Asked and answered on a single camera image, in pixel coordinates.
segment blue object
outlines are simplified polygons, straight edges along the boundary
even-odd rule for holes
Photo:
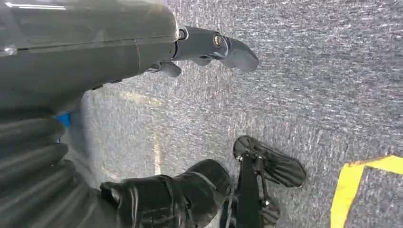
[[[61,116],[56,117],[56,119],[58,119],[59,121],[61,121],[65,127],[69,127],[70,126],[70,120],[69,120],[69,116],[68,113],[65,113]]]

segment robotic foot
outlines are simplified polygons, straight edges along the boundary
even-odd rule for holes
[[[220,228],[274,227],[280,210],[268,194],[266,180],[287,188],[299,188],[306,180],[307,173],[296,159],[249,136],[236,140],[233,154],[240,162],[238,185],[224,204]],[[259,195],[259,180],[263,197]]]

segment gray plastic cover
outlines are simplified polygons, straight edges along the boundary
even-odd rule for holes
[[[162,0],[0,0],[0,56],[178,39]]]

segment yellow floor marking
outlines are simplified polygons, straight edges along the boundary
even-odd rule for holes
[[[337,182],[335,196],[330,210],[330,227],[343,228],[351,204],[360,186],[364,167],[369,166],[403,175],[403,158],[386,156],[368,161],[356,161],[343,166]]]
[[[146,106],[148,105],[151,107],[159,107],[162,104],[161,100],[157,98],[138,94],[136,92],[124,91],[120,93],[120,96],[125,100],[134,101],[138,104],[144,104]],[[156,112],[153,112],[153,124],[155,126],[158,126],[158,122],[159,122],[159,111],[156,110]],[[153,141],[154,141],[154,170],[155,175],[159,175],[161,174],[161,147],[158,131],[154,132]]]
[[[135,92],[121,92],[120,96],[126,100],[135,101],[138,104],[150,105],[152,107],[161,106],[161,101],[157,98],[141,95]]]
[[[158,132],[154,132],[154,170],[156,175],[161,174],[161,149]]]

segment metal screw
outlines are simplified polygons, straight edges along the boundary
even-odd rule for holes
[[[179,39],[185,39],[186,38],[186,33],[182,29],[179,30]]]
[[[221,35],[219,33],[214,33],[213,42],[216,47],[221,46]]]

